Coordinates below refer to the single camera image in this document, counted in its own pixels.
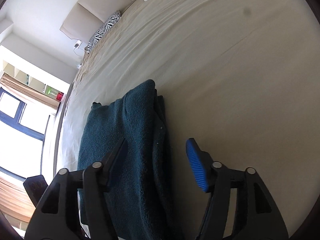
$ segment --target towel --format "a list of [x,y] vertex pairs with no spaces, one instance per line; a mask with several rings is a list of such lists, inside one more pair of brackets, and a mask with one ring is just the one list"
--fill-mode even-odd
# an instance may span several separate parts
[[[164,100],[147,80],[109,106],[93,103],[81,139],[78,170],[110,153],[119,138],[128,155],[119,182],[105,193],[119,237],[125,240],[182,240],[172,204],[170,145]],[[86,223],[80,192],[81,222]]]

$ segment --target mattress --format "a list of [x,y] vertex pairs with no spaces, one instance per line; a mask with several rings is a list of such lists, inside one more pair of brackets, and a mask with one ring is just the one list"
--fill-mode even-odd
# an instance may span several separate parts
[[319,48],[305,0],[136,0],[76,77],[57,167],[76,170],[92,102],[108,105],[153,79],[186,239],[208,199],[186,157],[190,137],[229,168],[256,168],[292,235],[320,192]]

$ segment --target beige upholstered headboard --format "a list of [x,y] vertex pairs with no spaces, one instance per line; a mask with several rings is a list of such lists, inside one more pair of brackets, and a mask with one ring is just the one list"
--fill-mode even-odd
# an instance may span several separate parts
[[60,30],[70,39],[88,42],[115,11],[123,12],[135,0],[78,0]]

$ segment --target curtain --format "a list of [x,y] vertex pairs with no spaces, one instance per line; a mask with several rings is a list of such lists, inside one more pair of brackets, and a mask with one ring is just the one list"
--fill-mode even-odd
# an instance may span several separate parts
[[0,209],[8,215],[28,223],[36,208],[24,188],[0,177]]
[[47,108],[47,110],[52,114],[57,112],[60,103],[58,100],[50,98],[30,88],[7,73],[3,73],[2,77],[0,78],[0,84],[6,91],[25,103],[38,104],[41,107]]

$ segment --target silver screw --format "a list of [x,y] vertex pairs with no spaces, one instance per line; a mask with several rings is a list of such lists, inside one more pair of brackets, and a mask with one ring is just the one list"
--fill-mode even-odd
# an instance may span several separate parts
[[249,174],[255,174],[256,173],[256,170],[254,169],[254,168],[247,168],[247,172],[249,173]]
[[68,170],[66,169],[66,168],[63,168],[63,169],[61,169],[60,171],[59,171],[59,174],[60,175],[64,175],[64,174],[66,174],[68,172]]
[[94,167],[94,168],[100,168],[102,166],[102,163],[101,162],[95,162],[95,163],[93,163],[92,164],[92,167]]
[[214,162],[214,163],[212,163],[212,166],[214,167],[214,168],[221,168],[222,167],[222,163],[221,162]]

